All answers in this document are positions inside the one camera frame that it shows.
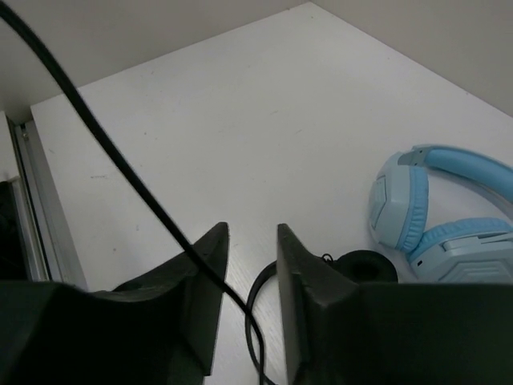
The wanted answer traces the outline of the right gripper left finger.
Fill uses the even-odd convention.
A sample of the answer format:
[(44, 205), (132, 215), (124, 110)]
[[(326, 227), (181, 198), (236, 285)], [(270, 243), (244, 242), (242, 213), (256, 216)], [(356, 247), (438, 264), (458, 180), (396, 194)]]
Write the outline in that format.
[(1, 285), (4, 384), (201, 384), (222, 293), (185, 254), (111, 291)]

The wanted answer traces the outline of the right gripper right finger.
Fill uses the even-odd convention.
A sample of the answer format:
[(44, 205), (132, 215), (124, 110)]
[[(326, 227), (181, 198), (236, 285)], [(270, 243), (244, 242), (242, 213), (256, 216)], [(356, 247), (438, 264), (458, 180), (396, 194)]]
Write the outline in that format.
[(277, 228), (291, 384), (509, 384), (512, 288), (356, 283)]

